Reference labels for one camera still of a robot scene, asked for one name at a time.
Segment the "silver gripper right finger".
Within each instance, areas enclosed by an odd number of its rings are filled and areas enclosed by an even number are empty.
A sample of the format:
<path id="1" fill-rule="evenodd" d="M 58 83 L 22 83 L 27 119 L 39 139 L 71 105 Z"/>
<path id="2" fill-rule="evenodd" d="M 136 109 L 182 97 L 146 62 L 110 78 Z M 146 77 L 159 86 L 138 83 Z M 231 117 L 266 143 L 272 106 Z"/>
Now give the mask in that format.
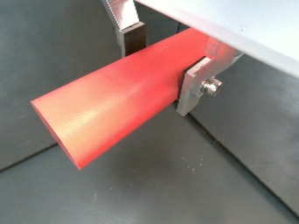
<path id="1" fill-rule="evenodd" d="M 183 71 L 176 112 L 186 116 L 199 104 L 203 95 L 215 96 L 222 88 L 218 74 L 227 70 L 243 52 L 210 38 L 203 57 Z"/>

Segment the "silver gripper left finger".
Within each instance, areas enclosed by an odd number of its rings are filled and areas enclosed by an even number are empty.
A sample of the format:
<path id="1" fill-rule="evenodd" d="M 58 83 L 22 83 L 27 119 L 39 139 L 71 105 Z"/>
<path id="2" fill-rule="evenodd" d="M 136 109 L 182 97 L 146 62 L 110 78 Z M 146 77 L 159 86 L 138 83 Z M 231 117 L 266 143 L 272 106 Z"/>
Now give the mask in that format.
<path id="1" fill-rule="evenodd" d="M 126 57 L 146 48 L 146 24 L 139 20 L 134 0 L 102 0 L 116 29 L 116 41 Z"/>

